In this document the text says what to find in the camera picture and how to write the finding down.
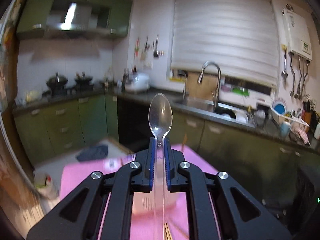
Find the cabinet handle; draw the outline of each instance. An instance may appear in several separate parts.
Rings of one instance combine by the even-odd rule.
[[[41,29],[41,28],[42,28],[42,24],[41,24],[41,23],[39,23],[39,24],[34,24],[34,25],[32,26],[32,28],[33,28],[33,29]]]
[[[188,126],[191,126],[191,127],[193,127],[193,128],[197,128],[197,122],[195,122],[195,121],[192,121],[192,120],[186,120],[186,123],[187,123],[187,125]]]
[[[284,148],[282,148],[282,147],[280,147],[280,152],[282,152],[282,153],[286,153],[286,154],[295,154],[295,155],[297,155],[298,157],[301,157],[301,154],[300,153],[298,153],[298,152],[296,152],[296,151],[294,151],[294,150],[286,150],[286,149],[284,149]]]
[[[80,98],[79,104],[87,103],[89,101],[89,98]]]
[[[37,115],[39,113],[40,113],[40,109],[36,109],[36,110],[31,111],[31,115]]]
[[[68,130],[69,130],[69,127],[60,128],[61,133],[66,133],[66,132],[68,132]]]
[[[56,115],[62,115],[66,112],[66,109],[56,110]]]
[[[70,142],[70,143],[65,144],[63,147],[65,149],[70,149],[72,147],[72,144],[73,144],[73,142]]]
[[[214,127],[211,125],[209,125],[209,130],[210,130],[210,132],[217,133],[217,134],[222,133],[222,130],[220,128],[217,128],[217,127]]]
[[[284,149],[284,148],[282,148],[282,147],[280,147],[280,152],[286,153],[286,154],[291,154],[291,153],[293,153],[292,150],[286,150],[286,149]]]

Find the faucet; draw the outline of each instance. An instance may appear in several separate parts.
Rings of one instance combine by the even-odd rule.
[[[183,70],[178,70],[178,76],[184,76],[185,77],[185,81],[184,81],[184,89],[183,89],[183,100],[186,97],[186,93],[187,93],[187,74],[185,71]]]
[[[198,79],[198,84],[200,85],[201,82],[202,82],[202,78],[203,78],[203,74],[204,74],[204,69],[209,66],[209,65],[214,65],[217,70],[218,70],[218,83],[217,83],[217,88],[216,88],[216,91],[215,91],[215,95],[212,93],[212,96],[213,96],[213,111],[216,110],[217,106],[218,106],[218,101],[219,101],[219,89],[220,89],[220,80],[221,80],[221,70],[220,70],[220,67],[218,66],[218,64],[212,62],[212,61],[207,61],[206,63],[203,64],[202,66],[202,69],[201,69],[201,73],[199,75],[199,79]]]

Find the green kitchen cabinet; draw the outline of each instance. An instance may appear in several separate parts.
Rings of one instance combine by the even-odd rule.
[[[17,27],[19,39],[44,36],[52,3],[53,0],[27,0]]]
[[[47,26],[47,17],[54,0],[27,0],[17,27],[19,39],[42,38]],[[109,8],[107,28],[110,37],[124,37],[128,33],[132,7],[131,0],[69,0],[85,2],[93,6]]]
[[[82,134],[86,146],[108,136],[105,96],[78,99]]]
[[[108,136],[119,141],[117,97],[105,95]]]
[[[228,172],[258,200],[293,198],[297,156],[291,152],[279,143],[209,121],[199,147],[201,157]]]
[[[32,165],[54,157],[55,153],[44,123],[42,109],[19,115],[14,118],[14,121],[21,143]]]
[[[56,155],[84,147],[77,100],[46,107],[43,114]]]
[[[168,134],[170,143],[181,144],[187,135],[186,145],[195,152],[200,145],[204,120],[178,112],[172,113],[172,127]]]

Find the hanging spoon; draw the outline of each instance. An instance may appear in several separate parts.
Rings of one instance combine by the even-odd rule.
[[[156,139],[156,158],[155,158],[155,178],[154,189],[159,188],[158,183],[162,182],[162,213],[156,212],[157,200],[161,197],[154,192],[154,240],[164,239],[164,195],[165,195],[165,175],[164,175],[164,153],[162,147],[162,154],[158,154],[158,149],[163,145],[166,135],[169,133],[172,126],[172,110],[169,101],[163,94],[156,94],[149,108],[149,127]]]
[[[287,73],[287,62],[286,62],[286,59],[287,59],[287,50],[284,49],[284,70],[281,72],[281,76],[283,77],[284,79],[284,82],[286,81],[287,77],[288,77],[288,73]]]

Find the water heater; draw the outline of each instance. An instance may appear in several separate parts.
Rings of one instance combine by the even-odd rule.
[[[282,11],[288,52],[312,60],[310,36],[306,20],[284,8]]]

